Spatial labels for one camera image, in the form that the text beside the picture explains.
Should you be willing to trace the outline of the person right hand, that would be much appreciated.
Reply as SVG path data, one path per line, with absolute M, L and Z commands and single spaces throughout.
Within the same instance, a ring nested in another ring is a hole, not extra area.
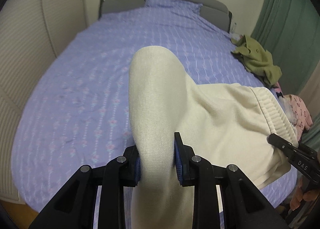
M 319 189 L 313 189 L 307 192 L 303 192 L 303 178 L 300 178 L 297 183 L 297 187 L 290 201 L 290 209 L 294 211 L 300 206 L 302 200 L 306 202 L 315 201 L 319 196 Z

